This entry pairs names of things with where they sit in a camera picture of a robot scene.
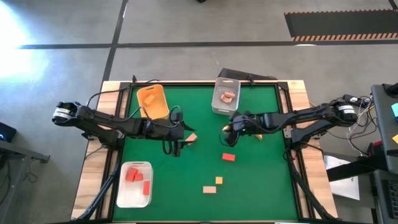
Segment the wooden table frame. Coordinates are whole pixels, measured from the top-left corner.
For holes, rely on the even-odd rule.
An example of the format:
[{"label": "wooden table frame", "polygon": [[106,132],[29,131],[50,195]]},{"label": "wooden table frame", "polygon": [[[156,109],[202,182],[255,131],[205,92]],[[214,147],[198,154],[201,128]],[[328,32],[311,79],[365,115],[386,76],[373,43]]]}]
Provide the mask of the wooden table frame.
[{"label": "wooden table frame", "polygon": [[[196,84],[201,85],[204,83],[214,83],[214,81],[161,81],[165,85],[189,85]],[[288,113],[292,110],[302,110],[310,107],[307,93],[305,91],[305,85],[302,80],[287,80],[287,81],[255,81],[256,83],[275,83],[279,87],[280,96],[278,99],[279,104],[282,106],[280,110],[284,113]],[[121,86],[126,85],[130,82],[104,82],[101,91],[118,90]],[[249,83],[249,81],[241,81],[242,84]],[[131,94],[119,94],[105,93],[99,98],[97,110],[108,113],[118,114],[120,117],[124,117],[128,113],[128,102],[131,101]],[[303,123],[297,125],[300,128],[308,126],[309,123]],[[310,144],[319,146],[317,140],[311,140]],[[100,143],[90,141],[87,147],[86,153],[90,153],[100,147]],[[102,149],[96,154],[90,156],[83,164],[80,183],[78,191],[76,193],[75,204],[73,206],[72,218],[80,216],[86,209],[86,207],[92,202],[98,193],[101,185],[106,180],[110,173],[110,167],[114,166],[116,157],[118,156],[117,151],[111,151]],[[311,191],[316,196],[318,201],[325,207],[325,209],[334,217],[337,217],[335,203],[331,194],[328,177],[323,163],[322,153],[319,150],[312,149],[310,147],[303,149],[297,155],[298,159],[295,160],[296,169],[300,171],[300,175],[304,180],[307,181]],[[106,217],[108,220],[112,219],[113,206],[116,197],[116,185],[113,185],[104,197],[103,206],[100,206],[92,218],[103,218]],[[298,216],[300,218],[318,218],[318,214],[313,211],[313,208],[309,204],[308,199],[303,194],[301,188],[294,184],[294,194],[298,193],[296,200],[296,208]]]}]

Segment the orange plastic bowl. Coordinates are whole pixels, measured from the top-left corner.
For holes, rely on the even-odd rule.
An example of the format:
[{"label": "orange plastic bowl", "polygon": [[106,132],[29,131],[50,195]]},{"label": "orange plastic bowl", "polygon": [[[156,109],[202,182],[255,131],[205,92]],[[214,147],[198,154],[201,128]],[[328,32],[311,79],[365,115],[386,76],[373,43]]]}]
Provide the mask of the orange plastic bowl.
[{"label": "orange plastic bowl", "polygon": [[[163,86],[156,84],[141,88],[137,91],[138,104],[144,107],[151,119],[167,118],[169,107],[167,106]],[[141,117],[146,118],[144,109],[140,109]]]}]

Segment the desk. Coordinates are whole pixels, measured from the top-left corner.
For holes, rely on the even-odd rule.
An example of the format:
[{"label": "desk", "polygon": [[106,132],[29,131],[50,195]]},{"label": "desk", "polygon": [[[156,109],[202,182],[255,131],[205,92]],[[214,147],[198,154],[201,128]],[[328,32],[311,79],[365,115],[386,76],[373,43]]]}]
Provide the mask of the desk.
[{"label": "desk", "polygon": [[[303,81],[296,80],[296,81],[278,81],[278,82],[287,82],[289,87],[289,97],[292,102],[292,107],[294,110],[301,110],[304,108],[308,108],[310,106]],[[176,84],[176,86],[178,87],[178,84],[184,84],[184,83],[193,83],[193,81],[180,81]],[[270,83],[270,81],[257,81],[256,83]],[[102,91],[117,90],[120,87],[120,84],[121,82],[105,82]],[[98,103],[98,110],[109,114],[115,114],[117,100],[118,100],[118,93],[107,93],[101,95]],[[120,101],[121,101],[121,106],[118,109],[118,111],[120,116],[124,116],[123,113],[126,109],[127,96],[123,95]],[[283,107],[283,111],[287,112],[287,103],[285,101],[285,97],[281,97],[281,104]],[[312,140],[310,143],[316,146],[319,145],[319,143],[315,140]],[[88,145],[87,153],[95,150],[96,148],[99,147],[99,145],[100,144],[96,141],[90,142]],[[112,153],[114,154],[113,155],[114,159],[116,157],[115,154],[117,154],[117,152],[115,151]],[[91,203],[95,195],[98,193],[104,172],[106,155],[107,151],[103,149],[97,152],[96,154],[93,154],[85,161],[83,165],[78,192],[76,195],[75,205],[73,207],[72,217],[78,217],[85,210],[85,208]],[[307,175],[308,183],[312,192],[315,194],[320,203],[326,208],[326,210],[330,214],[336,217],[337,216],[336,208],[333,201],[333,196],[331,194],[330,185],[326,175],[326,170],[323,163],[321,152],[316,149],[306,148],[302,151],[302,158],[303,158],[303,163],[305,164],[305,172]],[[302,208],[302,215],[304,217],[308,217],[309,212],[307,209],[307,201],[303,196],[301,190],[298,190],[298,194],[300,195],[299,204]],[[99,216],[106,217],[110,198],[111,198],[111,193],[109,191],[104,200],[105,203],[104,207],[102,208],[102,214],[97,214],[97,217]]]}]

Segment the clear plastic container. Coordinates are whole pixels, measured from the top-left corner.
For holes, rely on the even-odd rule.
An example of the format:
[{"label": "clear plastic container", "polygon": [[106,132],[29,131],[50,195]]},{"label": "clear plastic container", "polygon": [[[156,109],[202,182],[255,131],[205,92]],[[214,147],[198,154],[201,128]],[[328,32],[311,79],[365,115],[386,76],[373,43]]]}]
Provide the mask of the clear plastic container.
[{"label": "clear plastic container", "polygon": [[[129,168],[135,168],[144,175],[144,180],[126,181]],[[144,208],[152,198],[154,170],[149,162],[125,162],[122,165],[119,178],[119,191],[116,205],[120,208]],[[144,195],[144,181],[150,181],[149,195]]]},{"label": "clear plastic container", "polygon": [[[146,104],[147,97],[154,96],[150,104]],[[144,107],[151,119],[168,118],[169,107],[167,106],[166,96],[164,95],[163,86],[156,84],[141,88],[137,91],[138,104]],[[140,109],[141,117],[146,118],[144,109]]]},{"label": "clear plastic container", "polygon": [[[235,98],[231,103],[225,103],[221,100],[221,96],[225,91],[235,94]],[[239,95],[241,93],[241,82],[230,78],[217,78],[214,86],[213,101],[211,107],[214,113],[231,116],[239,106]]]}]

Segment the green table surface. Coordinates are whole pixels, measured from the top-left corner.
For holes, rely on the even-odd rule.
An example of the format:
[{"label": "green table surface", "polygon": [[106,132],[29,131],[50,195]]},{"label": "green table surface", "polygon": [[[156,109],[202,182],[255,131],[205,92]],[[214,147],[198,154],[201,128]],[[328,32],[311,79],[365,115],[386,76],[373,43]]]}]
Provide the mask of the green table surface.
[{"label": "green table surface", "polygon": [[[219,132],[228,116],[212,112],[213,90],[213,86],[164,86],[169,108],[183,108],[184,121],[196,129],[197,142],[184,147],[181,157],[172,157],[163,153],[159,141],[127,139],[123,162],[152,164],[152,201],[145,208],[115,205],[114,221],[297,219],[289,169],[282,158],[282,132],[264,135],[262,141],[244,136],[234,148],[221,145]],[[138,107],[136,91],[130,111]],[[278,111],[275,88],[242,86],[238,111],[245,110]],[[224,152],[235,154],[236,162],[222,160]],[[216,176],[223,177],[223,185],[215,185]],[[204,194],[203,186],[216,186],[217,193]]]}]

